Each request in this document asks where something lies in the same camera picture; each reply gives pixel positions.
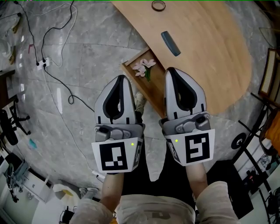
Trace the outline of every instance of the orange cloth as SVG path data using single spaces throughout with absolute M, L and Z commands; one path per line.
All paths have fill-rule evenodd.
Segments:
M 267 130 L 266 138 L 271 140 L 271 144 L 280 155 L 280 111 L 278 111 L 270 128 Z

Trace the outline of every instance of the tiled floor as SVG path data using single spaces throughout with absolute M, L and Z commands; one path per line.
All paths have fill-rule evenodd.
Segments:
M 28 11 L 37 55 L 41 60 L 44 33 L 54 25 L 61 27 L 65 24 L 70 16 L 69 5 L 43 16 L 34 16 L 30 11 L 42 14 L 65 2 L 21 3 Z M 237 121 L 241 119 L 249 126 L 254 123 L 260 103 L 249 93 L 257 93 L 268 49 L 259 27 L 270 27 L 270 23 L 254 2 L 226 4 L 239 24 L 251 53 L 252 78 L 248 91 L 238 102 L 224 113 L 211 116 L 211 127 L 216 129 L 215 153 L 214 159 L 205 164 L 207 170 L 218 159 L 231 158 L 235 154 L 231 149 L 231 142 L 239 133 L 246 132 Z M 51 64 L 47 71 L 93 107 L 103 87 L 123 73 L 119 68 L 120 63 L 137 54 L 146 44 L 110 2 L 74 2 L 73 5 L 78 10 L 77 21 L 63 49 L 63 66 L 58 68 Z M 6 7 L 3 16 L 21 11 L 21 8 L 12 2 L 8 2 Z M 95 140 L 93 112 L 78 100 L 75 100 L 73 105 L 68 104 L 68 90 L 41 70 L 37 71 L 34 49 L 31 47 L 28 52 L 32 37 L 28 32 L 26 18 L 23 18 L 23 23 L 15 35 L 9 29 L 11 23 L 12 17 L 0 20 L 0 36 L 16 45 L 16 63 L 9 66 L 8 61 L 1 55 L 0 70 L 14 68 L 16 74 L 13 82 L 24 84 L 19 109 L 22 114 L 30 115 L 31 119 L 24 125 L 32 134 L 24 136 L 18 132 L 19 143 L 16 147 L 8 145 L 8 148 L 21 157 L 24 156 L 38 173 L 43 176 L 50 175 L 54 182 L 64 179 L 79 187 L 101 187 L 101 183 L 91 173 L 91 170 L 97 170 L 91 148 L 91 142 Z M 72 23 L 73 19 L 64 29 L 52 30 L 46 36 L 44 55 L 58 64 L 61 63 L 62 43 Z M 265 35 L 274 43 L 270 32 Z M 159 115 L 147 103 L 143 122 L 146 124 L 146 155 L 152 180 L 156 180 L 161 172 L 166 150 L 158 125 L 159 119 Z M 30 144 L 30 139 L 37 148 Z

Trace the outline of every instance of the wooden drawer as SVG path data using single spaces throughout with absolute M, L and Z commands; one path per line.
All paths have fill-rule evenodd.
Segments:
M 152 66 L 150 71 L 150 82 L 148 82 L 145 77 L 135 76 L 138 71 L 132 69 L 135 66 L 135 63 L 140 62 L 141 59 L 154 59 L 154 61 L 156 62 L 156 64 Z M 121 65 L 121 68 L 134 81 L 138 90 L 151 103 L 159 116 L 161 118 L 165 118 L 165 69 L 156 58 L 152 50 L 149 47 L 146 47 L 132 59 L 123 63 Z

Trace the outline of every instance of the chair wheel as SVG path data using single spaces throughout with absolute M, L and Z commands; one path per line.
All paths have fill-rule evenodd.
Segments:
M 245 142 L 245 140 L 246 140 L 245 133 L 241 133 L 241 134 L 237 135 L 231 143 L 231 148 L 238 149 Z

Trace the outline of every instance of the forearm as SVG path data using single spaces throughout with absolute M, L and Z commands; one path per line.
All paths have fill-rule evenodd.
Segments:
M 122 196 L 123 177 L 124 173 L 106 175 L 103 182 L 100 203 L 105 205 L 111 212 L 114 212 Z
M 205 168 L 202 163 L 199 163 L 186 166 L 185 170 L 187 172 L 189 185 L 194 197 L 197 199 L 200 193 L 208 186 Z

